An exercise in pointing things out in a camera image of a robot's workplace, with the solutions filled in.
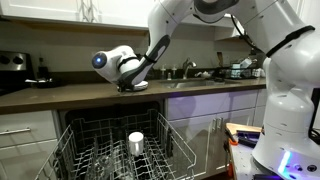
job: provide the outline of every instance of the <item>upper cabinet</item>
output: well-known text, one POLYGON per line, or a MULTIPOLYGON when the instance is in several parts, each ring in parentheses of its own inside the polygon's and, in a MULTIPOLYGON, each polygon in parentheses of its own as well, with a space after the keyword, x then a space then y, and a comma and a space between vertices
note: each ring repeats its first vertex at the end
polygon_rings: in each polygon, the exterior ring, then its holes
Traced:
POLYGON ((182 20, 182 23, 184 24, 192 24, 192 25, 201 25, 201 26, 217 26, 217 27, 226 27, 226 28, 232 28, 234 27, 231 22, 231 16, 230 14, 226 14, 222 19, 220 19, 218 22, 208 24, 205 22, 202 22, 198 18, 194 17, 192 14, 187 16, 182 20))
POLYGON ((93 23, 128 28, 148 28, 154 0, 93 0, 89 16, 93 23))
MULTIPOLYGON (((0 0, 0 14, 7 18, 31 18, 87 22, 98 26, 148 29, 148 15, 156 0, 0 0)), ((233 27, 230 15, 206 24, 189 15, 182 23, 233 27)))
MULTIPOLYGON (((316 29, 320 29, 319 0, 287 0, 292 9, 307 25, 313 25, 316 29)), ((239 22, 237 26, 243 33, 243 28, 239 22)), ((215 29, 215 40, 223 40, 228 38, 238 37, 239 33, 236 28, 217 27, 215 29)))
POLYGON ((81 0, 1 0, 0 12, 6 17, 62 21, 85 21, 81 0))

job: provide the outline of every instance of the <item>backsplash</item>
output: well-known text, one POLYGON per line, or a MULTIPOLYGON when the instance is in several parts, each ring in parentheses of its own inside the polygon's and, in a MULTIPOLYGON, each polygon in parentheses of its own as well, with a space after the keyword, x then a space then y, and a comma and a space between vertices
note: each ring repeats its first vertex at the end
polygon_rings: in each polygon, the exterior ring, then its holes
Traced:
MULTIPOLYGON (((51 72, 93 71, 91 57, 99 50, 126 44, 136 53, 144 54, 148 47, 148 37, 143 36, 35 30, 10 22, 0 22, 0 34, 0 49, 29 53, 35 72, 40 56, 51 72)), ((173 64, 181 68, 188 57, 196 62, 197 68, 213 68, 218 65, 218 51, 227 55, 229 61, 248 56, 250 48, 244 42, 213 39, 213 27, 180 25, 154 68, 163 64, 167 64, 167 69, 173 64)))

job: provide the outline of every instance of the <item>dish rack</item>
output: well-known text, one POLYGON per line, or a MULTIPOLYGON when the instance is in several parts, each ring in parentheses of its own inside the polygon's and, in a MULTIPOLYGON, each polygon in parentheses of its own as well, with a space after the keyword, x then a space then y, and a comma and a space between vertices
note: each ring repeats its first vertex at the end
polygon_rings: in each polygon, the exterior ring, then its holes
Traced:
POLYGON ((227 79, 256 79, 254 68, 230 68, 225 73, 227 79))
POLYGON ((36 180, 194 179, 196 155, 156 110, 122 118, 75 119, 36 180), (144 134, 143 153, 131 155, 128 136, 144 134))

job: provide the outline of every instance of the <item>faucet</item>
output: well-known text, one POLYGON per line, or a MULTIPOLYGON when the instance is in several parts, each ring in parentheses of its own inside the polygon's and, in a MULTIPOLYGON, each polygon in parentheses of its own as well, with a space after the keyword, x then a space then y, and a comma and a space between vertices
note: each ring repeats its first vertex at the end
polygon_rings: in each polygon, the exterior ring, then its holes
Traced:
POLYGON ((183 79, 187 79, 187 74, 188 74, 188 70, 190 67, 196 67, 196 63, 195 62, 189 62, 190 58, 187 58, 187 60, 182 64, 182 68, 183 68, 183 79))

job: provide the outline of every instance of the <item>dark countertop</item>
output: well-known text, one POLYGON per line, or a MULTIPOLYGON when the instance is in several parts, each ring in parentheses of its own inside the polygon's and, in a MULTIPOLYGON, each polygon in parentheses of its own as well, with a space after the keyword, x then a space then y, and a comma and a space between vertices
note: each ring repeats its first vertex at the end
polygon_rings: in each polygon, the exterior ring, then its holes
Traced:
POLYGON ((233 80, 230 84, 169 89, 159 80, 149 81, 147 90, 119 93, 114 84, 78 84, 50 89, 28 88, 0 97, 0 114, 41 110, 67 110, 101 107, 112 104, 128 104, 170 97, 192 96, 211 93, 254 90, 266 87, 264 78, 233 80))

